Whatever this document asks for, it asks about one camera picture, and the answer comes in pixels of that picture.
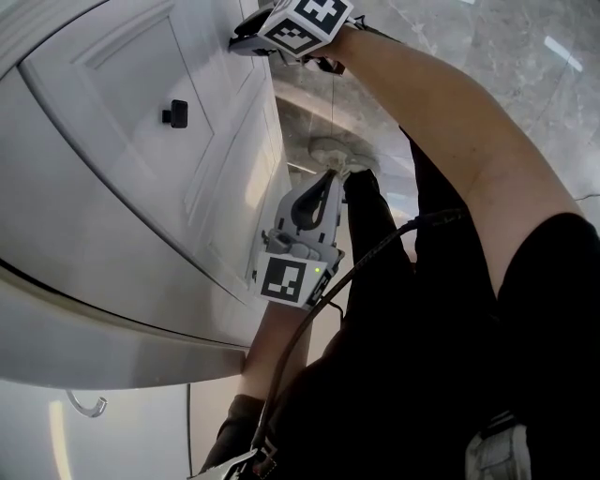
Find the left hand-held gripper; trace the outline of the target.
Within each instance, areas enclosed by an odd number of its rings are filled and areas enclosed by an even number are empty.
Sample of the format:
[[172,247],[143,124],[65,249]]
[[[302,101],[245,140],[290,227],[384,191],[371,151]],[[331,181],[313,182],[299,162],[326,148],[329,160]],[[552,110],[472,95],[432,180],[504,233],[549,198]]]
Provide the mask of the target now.
[[[335,171],[312,176],[280,201],[276,229],[258,253],[255,294],[295,308],[313,308],[337,274],[345,253],[334,245],[344,196]],[[287,233],[321,233],[322,243]]]

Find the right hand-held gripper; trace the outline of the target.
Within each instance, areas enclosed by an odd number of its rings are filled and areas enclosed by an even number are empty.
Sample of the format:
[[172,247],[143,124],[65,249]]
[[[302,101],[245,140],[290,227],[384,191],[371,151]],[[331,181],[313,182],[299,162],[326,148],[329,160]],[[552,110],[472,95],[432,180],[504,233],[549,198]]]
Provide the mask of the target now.
[[279,54],[287,65],[331,74],[346,68],[315,52],[335,39],[342,26],[352,23],[349,1],[274,1],[264,5],[235,29],[229,52],[238,55]]

